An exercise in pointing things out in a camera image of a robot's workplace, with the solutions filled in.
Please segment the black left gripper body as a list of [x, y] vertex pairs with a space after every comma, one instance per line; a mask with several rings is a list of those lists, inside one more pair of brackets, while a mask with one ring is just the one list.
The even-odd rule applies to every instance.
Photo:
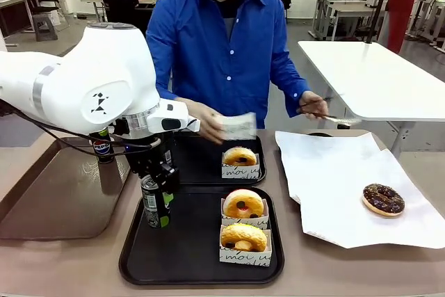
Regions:
[[131, 171], [139, 177], [158, 177], [163, 163], [163, 135], [140, 139], [123, 139], [125, 156]]

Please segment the person's right hand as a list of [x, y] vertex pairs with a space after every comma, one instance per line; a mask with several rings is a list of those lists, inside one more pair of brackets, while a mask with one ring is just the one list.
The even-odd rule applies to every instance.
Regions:
[[199, 135], [208, 141], [221, 145], [224, 141], [223, 128], [216, 120], [219, 113], [205, 104], [190, 99], [183, 99], [183, 102], [187, 105], [189, 114], [200, 121]]

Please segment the person's left hand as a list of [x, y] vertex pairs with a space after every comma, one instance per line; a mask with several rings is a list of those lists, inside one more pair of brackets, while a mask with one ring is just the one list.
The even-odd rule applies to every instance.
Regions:
[[321, 119], [329, 114], [327, 102], [310, 90], [304, 91], [299, 101], [298, 112], [310, 120]]

